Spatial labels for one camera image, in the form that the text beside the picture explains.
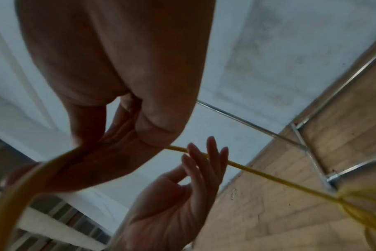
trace metal rod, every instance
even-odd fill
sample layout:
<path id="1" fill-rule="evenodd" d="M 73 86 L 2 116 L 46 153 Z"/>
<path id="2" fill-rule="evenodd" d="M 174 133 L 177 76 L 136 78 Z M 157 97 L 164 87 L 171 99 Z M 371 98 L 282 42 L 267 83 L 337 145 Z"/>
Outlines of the metal rod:
<path id="1" fill-rule="evenodd" d="M 372 57 L 365 65 L 363 65 L 352 77 L 350 77 L 343 85 L 340 86 L 330 97 L 328 97 L 323 103 L 321 103 L 312 113 L 310 113 L 302 122 L 297 125 L 297 129 L 301 129 L 308 121 L 321 112 L 331 101 L 334 100 L 346 87 L 356 80 L 361 74 L 370 68 L 370 66 L 376 62 L 376 55 Z"/>
<path id="2" fill-rule="evenodd" d="M 214 106 L 212 106 L 212 105 L 210 105 L 210 104 L 208 104 L 208 103 L 205 103 L 205 102 L 203 102 L 203 101 L 197 100 L 196 103 L 198 103 L 199 105 L 202 105 L 202 106 L 204 106 L 204 107 L 206 107 L 206 108 L 209 108 L 209 109 L 211 109 L 211 110 L 213 110 L 213 111 L 215 111 L 215 112 L 218 112 L 219 114 L 222 114 L 222 115 L 224 115 L 224 116 L 226 116 L 226 117 L 229 117 L 229 118 L 231 118 L 231 119 L 233 119 L 233 120 L 236 120 L 236 121 L 238 121 L 238 122 L 240 122 L 240 123 L 242 123 L 242 124 L 245 124 L 245 125 L 247 125 L 248 127 L 254 128 L 254 129 L 256 129 L 256 130 L 258 130 L 258 131 L 260 131 L 260 132 L 262 132 L 262 133 L 265 133 L 265 134 L 267 134 L 267 135 L 269 135 L 269 136 L 272 136 L 272 137 L 274 137 L 274 138 L 276 138 L 276 139 L 283 140 L 283 141 L 285 141 L 286 143 L 288 143 L 288 144 L 290 144 L 290 145 L 292 145 L 292 146 L 298 147 L 298 148 L 300 148 L 300 149 L 303 150 L 303 151 L 307 151 L 307 147 L 306 147 L 306 146 L 304 146 L 304 145 L 302 145 L 302 144 L 300 144 L 300 143 L 298 143 L 298 142 L 295 142 L 294 140 L 291 140 L 291 139 L 288 139 L 288 138 L 286 138 L 286 137 L 283 137 L 283 136 L 281 136 L 281 135 L 279 135 L 279 134 L 277 134 L 277 133 L 274 133 L 274 132 L 269 131 L 269 130 L 267 130 L 267 129 L 261 127 L 261 126 L 258 126 L 258 125 L 256 125 L 256 124 L 253 124 L 253 123 L 251 123 L 251 122 L 249 122 L 249 121 L 247 121 L 247 120 L 244 120 L 244 119 L 242 119 L 242 118 L 239 118 L 239 117 L 237 117 L 237 116 L 235 116 L 235 115 L 233 115 L 233 114 L 231 114 L 231 113 L 228 113 L 228 112 L 226 112 L 226 111 L 223 111 L 223 110 L 221 110 L 221 109 L 218 109 L 217 107 L 214 107 Z"/>
<path id="3" fill-rule="evenodd" d="M 336 174 L 331 174 L 327 176 L 327 182 L 331 183 L 336 181 L 337 179 L 341 178 L 341 176 L 347 175 L 349 173 L 352 173 L 354 171 L 358 171 L 361 168 L 372 166 L 376 164 L 376 157 L 371 158 L 369 160 L 363 161 L 362 163 L 359 163 L 357 165 L 354 165 L 342 172 L 336 173 Z"/>
<path id="4" fill-rule="evenodd" d="M 298 140 L 301 142 L 302 145 L 306 146 L 307 148 L 307 155 L 311 160 L 312 166 L 314 167 L 314 170 L 316 174 L 320 177 L 320 180 L 324 187 L 331 193 L 334 193 L 336 191 L 335 187 L 333 187 L 328 181 L 327 176 L 324 173 L 324 170 L 322 166 L 320 165 L 319 161 L 316 159 L 316 156 L 312 152 L 312 150 L 307 146 L 304 139 L 302 138 L 300 132 L 298 131 L 295 124 L 290 124 L 291 128 L 293 129 L 294 133 L 297 135 Z"/>

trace hand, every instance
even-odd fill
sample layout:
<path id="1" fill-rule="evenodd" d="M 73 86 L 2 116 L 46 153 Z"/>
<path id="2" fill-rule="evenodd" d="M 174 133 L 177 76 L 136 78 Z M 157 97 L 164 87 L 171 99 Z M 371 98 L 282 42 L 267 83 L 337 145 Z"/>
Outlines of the hand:
<path id="1" fill-rule="evenodd" d="M 224 177 L 228 148 L 219 154 L 210 137 L 209 161 L 192 143 L 188 151 L 190 157 L 184 154 L 180 166 L 161 175 L 138 196 L 110 250 L 181 251 L 199 234 Z M 187 175 L 191 183 L 179 185 Z"/>
<path id="2" fill-rule="evenodd" d="M 16 10 L 73 136 L 79 143 L 101 139 L 45 191 L 126 175 L 180 135 L 198 96 L 214 0 L 17 0 Z M 106 105 L 118 97 L 104 136 Z"/>

